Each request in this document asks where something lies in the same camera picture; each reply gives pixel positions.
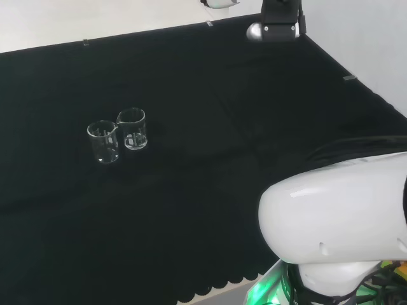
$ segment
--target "white wall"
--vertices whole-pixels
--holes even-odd
[[[223,18],[199,0],[0,0],[0,53]]]
[[[304,0],[308,35],[407,116],[407,1]]]
[[[259,13],[199,0],[0,0],[0,53]],[[407,0],[303,0],[308,35],[407,115]]]

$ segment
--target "glass beaker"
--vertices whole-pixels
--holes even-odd
[[[88,134],[96,161],[107,164],[119,158],[117,128],[110,121],[98,121],[89,125]]]
[[[119,113],[117,124],[123,131],[125,146],[132,151],[147,145],[146,114],[139,108],[129,108]]]

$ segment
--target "table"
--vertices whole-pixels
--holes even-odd
[[[407,134],[309,38],[245,41],[257,18],[0,54],[0,302],[176,304],[253,280],[277,261],[266,187],[330,141]],[[86,127],[133,106],[148,148],[98,166]]]

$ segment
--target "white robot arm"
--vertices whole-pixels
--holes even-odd
[[[407,153],[354,159],[271,186],[259,205],[267,244],[307,289],[352,295],[380,262],[407,261],[406,165]]]
[[[238,0],[201,0],[209,8],[222,9]],[[261,21],[247,30],[251,41],[292,41],[307,33],[302,0],[263,0]]]

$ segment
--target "white floor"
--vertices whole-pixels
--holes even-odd
[[[0,53],[194,24],[260,11],[261,0],[210,10],[200,0],[1,0]]]

